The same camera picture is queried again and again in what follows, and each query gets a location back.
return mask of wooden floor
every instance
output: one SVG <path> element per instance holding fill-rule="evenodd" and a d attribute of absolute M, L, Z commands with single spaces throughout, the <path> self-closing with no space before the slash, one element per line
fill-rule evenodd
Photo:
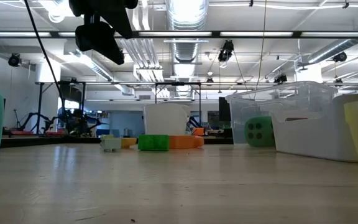
<path fill-rule="evenodd" d="M 358 223 L 358 164 L 206 146 L 1 149 L 0 223 Z"/>

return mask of black pole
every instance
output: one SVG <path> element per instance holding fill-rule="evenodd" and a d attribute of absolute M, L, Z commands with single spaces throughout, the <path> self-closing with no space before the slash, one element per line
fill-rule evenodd
<path fill-rule="evenodd" d="M 40 95 L 38 96 L 38 114 L 37 114 L 37 134 L 40 132 L 40 114 L 41 114 L 41 104 L 42 104 L 42 87 L 44 83 L 40 83 Z"/>
<path fill-rule="evenodd" d="M 157 83 L 155 84 L 155 98 L 154 98 L 154 100 L 155 100 L 155 104 L 157 104 Z"/>
<path fill-rule="evenodd" d="M 84 113 L 85 91 L 86 91 L 86 83 L 82 83 L 82 100 L 81 100 L 81 111 L 82 111 L 82 113 Z"/>
<path fill-rule="evenodd" d="M 199 107 L 200 107 L 199 109 L 200 109 L 200 124 L 201 124 L 201 84 L 199 84 L 198 86 L 200 88 L 200 90 L 198 92 L 200 94 L 200 102 L 198 102 L 198 103 L 199 103 Z"/>

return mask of ventilation duct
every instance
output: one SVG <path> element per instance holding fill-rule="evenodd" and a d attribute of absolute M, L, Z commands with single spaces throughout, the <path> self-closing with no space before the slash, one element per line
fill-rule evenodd
<path fill-rule="evenodd" d="M 168 26 L 170 30 L 202 30 L 206 22 L 208 0 L 166 0 Z M 173 62 L 191 63 L 197 58 L 200 44 L 173 43 Z M 173 66 L 176 76 L 186 78 L 195 72 L 195 65 L 177 64 Z"/>
<path fill-rule="evenodd" d="M 337 40 L 311 54 L 308 64 L 320 63 L 358 44 L 358 39 Z"/>

